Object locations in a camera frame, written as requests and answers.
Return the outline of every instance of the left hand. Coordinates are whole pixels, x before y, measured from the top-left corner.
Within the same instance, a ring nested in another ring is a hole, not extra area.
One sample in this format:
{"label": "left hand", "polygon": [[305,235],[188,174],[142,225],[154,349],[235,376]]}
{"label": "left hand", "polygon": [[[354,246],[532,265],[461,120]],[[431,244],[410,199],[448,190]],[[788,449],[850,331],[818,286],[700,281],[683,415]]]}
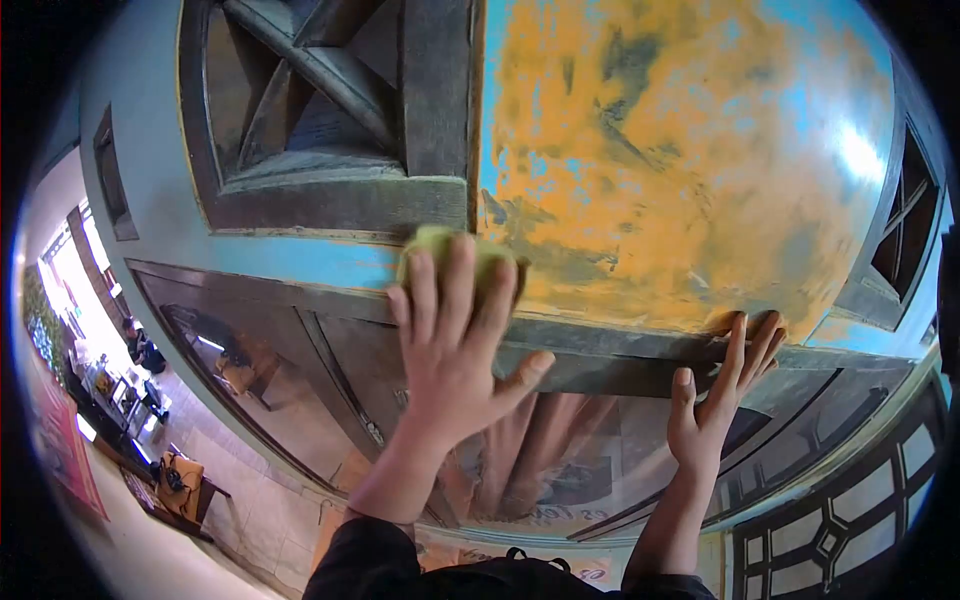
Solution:
{"label": "left hand", "polygon": [[667,422],[667,442],[679,469],[709,480],[715,479],[720,453],[733,423],[733,415],[750,386],[777,366],[774,355],[786,339],[780,313],[773,312],[760,327],[750,349],[744,349],[747,316],[733,320],[727,357],[707,398],[694,406],[697,388],[693,371],[677,369],[673,375],[673,409]]}
{"label": "left hand", "polygon": [[494,380],[493,357],[513,311],[516,264],[496,265],[493,289],[471,320],[475,245],[466,234],[450,244],[440,283],[433,256],[418,250],[408,257],[410,292],[387,290],[410,388],[404,419],[443,451],[516,408],[555,360],[552,352],[533,352],[507,380]]}

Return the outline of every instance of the wooden frame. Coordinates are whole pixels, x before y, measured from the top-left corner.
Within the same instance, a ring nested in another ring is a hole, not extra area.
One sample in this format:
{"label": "wooden frame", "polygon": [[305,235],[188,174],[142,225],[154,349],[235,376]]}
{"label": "wooden frame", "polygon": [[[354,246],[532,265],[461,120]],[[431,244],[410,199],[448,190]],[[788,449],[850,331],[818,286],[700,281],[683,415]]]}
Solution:
{"label": "wooden frame", "polygon": [[[380,294],[318,285],[301,287],[272,279],[199,271],[133,258],[127,258],[126,262],[134,271],[229,292],[236,298],[265,300],[348,319],[395,323],[386,297]],[[514,317],[504,342],[518,348],[547,348],[601,357],[660,358],[686,363],[721,363],[727,352],[726,340],[707,335],[606,329],[590,324],[522,316]],[[895,369],[912,362],[901,358],[800,346],[782,348],[777,360],[784,369]]]}
{"label": "wooden frame", "polygon": [[[401,239],[423,222],[468,227],[473,5],[405,2],[399,92],[347,51],[312,45],[331,41],[329,37],[341,31],[341,25],[342,31],[353,31],[377,6],[379,2],[370,0],[323,0],[298,26],[280,0],[227,0],[222,9],[212,0],[183,4],[178,67],[183,134],[210,229],[318,229],[330,235],[337,235],[337,230],[360,230]],[[211,19],[224,18],[229,19],[227,25],[245,28],[282,59],[269,81],[254,82],[244,90],[249,101],[235,109],[255,110],[249,122],[242,118],[237,122],[230,140],[224,142],[233,149],[227,164],[223,148],[217,146],[220,142],[214,139],[206,89],[211,77],[206,72],[210,24],[220,26]],[[289,27],[277,23],[289,23]],[[343,43],[341,37],[332,40]],[[293,171],[280,169],[278,175],[259,176],[255,170],[243,169],[282,150],[283,142],[278,140],[299,118],[302,95],[293,95],[300,98],[293,105],[279,101],[291,97],[284,95],[290,92],[291,71],[360,122],[388,153],[398,153],[399,161],[345,154],[326,156],[305,170],[302,165]],[[291,112],[277,112],[281,107]],[[234,155],[236,165],[231,163]]]}
{"label": "wooden frame", "polygon": [[[887,163],[887,172],[883,187],[880,191],[880,201],[876,207],[874,220],[871,222],[867,237],[864,239],[860,254],[853,263],[847,282],[840,290],[834,306],[857,318],[884,329],[895,331],[900,320],[906,313],[916,292],[920,278],[927,268],[930,253],[936,241],[937,224],[944,208],[946,196],[946,168],[944,164],[944,149],[935,127],[937,124],[935,113],[922,94],[922,88],[916,82],[909,68],[900,61],[897,53],[891,52],[894,74],[894,134]],[[887,216],[898,190],[900,171],[902,168],[904,148],[907,133],[916,141],[926,167],[933,178],[932,185],[937,188],[936,208],[931,220],[930,231],[927,234],[924,251],[913,275],[913,280],[906,294],[900,301],[887,298],[866,285],[863,281],[876,249],[884,239],[884,230],[887,227]]]}
{"label": "wooden frame", "polygon": [[118,242],[140,239],[133,226],[133,217],[127,205],[127,194],[120,179],[120,166],[117,162],[116,146],[113,143],[113,117],[110,105],[104,109],[104,116],[93,137],[93,157],[97,164],[97,180],[104,195],[107,215],[113,234]]}

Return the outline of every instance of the window frame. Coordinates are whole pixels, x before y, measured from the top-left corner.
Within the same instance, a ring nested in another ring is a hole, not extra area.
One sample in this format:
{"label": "window frame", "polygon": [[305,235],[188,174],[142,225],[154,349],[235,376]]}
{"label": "window frame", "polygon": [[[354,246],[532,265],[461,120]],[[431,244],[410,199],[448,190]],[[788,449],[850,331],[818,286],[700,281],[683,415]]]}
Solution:
{"label": "window frame", "polygon": [[[891,59],[893,63],[895,106],[894,134],[887,172],[880,191],[880,200],[877,203],[874,219],[870,224],[863,246],[860,248],[860,254],[853,263],[847,281],[834,301],[833,308],[839,309],[867,324],[888,331],[896,331],[913,301],[924,272],[929,266],[930,255],[937,239],[937,226],[944,210],[947,177],[941,142],[938,135],[934,133],[938,125],[933,109],[924,98],[923,89],[919,83],[905,64],[900,61],[893,49],[891,49]],[[886,229],[887,220],[899,188],[908,132],[913,136],[917,147],[920,149],[931,178],[930,184],[936,189],[937,197],[920,263],[914,272],[906,294],[897,302],[887,298],[862,281],[872,266],[877,248],[884,239],[883,231]]]}
{"label": "window frame", "polygon": [[[111,105],[104,109],[104,116],[93,137],[93,157],[97,165],[97,181],[100,182],[100,191],[104,195],[104,205],[110,226],[118,242],[140,239],[133,224],[130,206],[127,204],[127,194],[124,191],[123,180],[120,177],[120,164],[117,161],[116,140],[113,137],[113,117]],[[112,166],[111,170],[104,170],[105,164]]]}
{"label": "window frame", "polygon": [[[475,135],[469,116],[475,102],[471,65],[476,59],[472,40],[480,13],[477,3],[406,0],[401,5],[397,106],[385,110],[389,114],[396,109],[396,122],[391,126],[396,134],[401,169],[382,173],[384,169],[363,172],[354,168],[347,177],[326,176],[323,169],[314,169],[292,177],[231,182],[224,176],[225,165],[219,163],[213,147],[206,89],[208,26],[211,16],[220,18],[220,14],[231,25],[244,27],[258,36],[252,23],[264,19],[260,19],[262,14],[256,14],[256,4],[263,1],[228,0],[221,5],[213,0],[197,0],[182,7],[180,110],[195,190],[208,228],[245,234],[277,234],[284,230],[298,233],[306,229],[334,237],[386,241],[406,238],[416,224],[423,222],[467,229],[473,221],[467,178],[472,168],[468,142]],[[323,8],[321,3],[314,13]],[[307,18],[307,24],[313,16]],[[303,43],[300,36],[281,36],[282,43],[273,36],[267,43],[264,32],[259,33],[260,41],[274,49],[282,65],[304,73],[298,61],[306,61],[302,51],[307,48],[297,45]],[[314,86],[321,89],[317,82]],[[275,100],[276,96],[268,97],[265,92],[257,112],[266,113],[266,109],[261,109]],[[341,108],[357,118],[357,110],[351,112],[346,105]],[[261,125],[254,122],[249,129]]]}

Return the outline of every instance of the wooden window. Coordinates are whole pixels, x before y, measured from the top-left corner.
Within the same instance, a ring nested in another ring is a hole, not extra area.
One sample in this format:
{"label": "wooden window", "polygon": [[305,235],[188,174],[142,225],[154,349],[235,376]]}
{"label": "wooden window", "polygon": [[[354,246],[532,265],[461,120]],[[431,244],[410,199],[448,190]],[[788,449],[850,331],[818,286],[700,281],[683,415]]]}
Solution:
{"label": "wooden window", "polygon": [[97,162],[97,177],[100,180],[100,189],[104,194],[104,203],[107,205],[107,215],[113,226],[113,233],[117,241],[139,239],[133,218],[127,207],[127,195],[123,191],[123,182],[120,181],[120,167],[117,164],[116,147],[113,144],[113,122],[110,115],[110,106],[104,111],[93,140],[93,155]]}
{"label": "wooden window", "polygon": [[834,310],[893,331],[936,241],[944,180],[935,117],[896,60],[893,151],[876,215]]}
{"label": "wooden window", "polygon": [[891,300],[902,302],[917,279],[937,207],[937,187],[911,128],[907,128],[900,182],[868,277]]}
{"label": "wooden window", "polygon": [[181,103],[209,226],[466,228],[470,3],[184,5]]}

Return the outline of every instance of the orange paint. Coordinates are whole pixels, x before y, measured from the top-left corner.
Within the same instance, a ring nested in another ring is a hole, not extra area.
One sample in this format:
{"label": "orange paint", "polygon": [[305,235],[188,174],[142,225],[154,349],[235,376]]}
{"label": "orange paint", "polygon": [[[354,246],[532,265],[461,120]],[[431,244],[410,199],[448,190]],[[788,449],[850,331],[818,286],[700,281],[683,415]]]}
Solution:
{"label": "orange paint", "polygon": [[[832,305],[882,185],[889,76],[849,29],[818,24],[810,56],[753,3],[709,5],[600,0],[595,25],[584,2],[513,5],[477,230],[533,261],[519,310],[706,332],[776,309],[800,340]],[[875,153],[856,175],[851,133]]]}

